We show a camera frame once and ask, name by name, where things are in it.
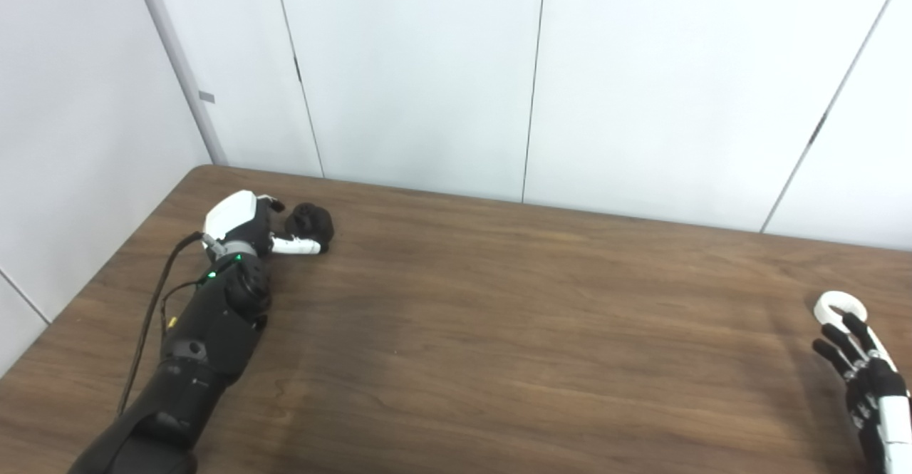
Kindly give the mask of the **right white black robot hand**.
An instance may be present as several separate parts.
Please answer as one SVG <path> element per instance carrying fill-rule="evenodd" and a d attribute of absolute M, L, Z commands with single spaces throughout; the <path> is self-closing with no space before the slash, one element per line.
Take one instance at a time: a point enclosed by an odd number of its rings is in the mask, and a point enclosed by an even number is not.
<path fill-rule="evenodd" d="M 911 471 L 910 389 L 876 332 L 855 314 L 824 322 L 812 350 L 846 384 L 846 411 L 871 473 Z"/>

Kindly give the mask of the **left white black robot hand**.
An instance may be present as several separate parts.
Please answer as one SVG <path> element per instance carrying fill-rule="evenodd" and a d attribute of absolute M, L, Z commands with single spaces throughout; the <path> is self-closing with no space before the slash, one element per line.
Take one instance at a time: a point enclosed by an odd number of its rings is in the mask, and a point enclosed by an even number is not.
<path fill-rule="evenodd" d="M 203 223 L 203 247 L 210 260 L 247 254 L 320 255 L 328 252 L 335 234 L 329 211 L 312 203 L 297 205 L 284 221 L 284 232 L 273 231 L 271 220 L 286 205 L 270 195 L 241 190 L 212 208 Z"/>

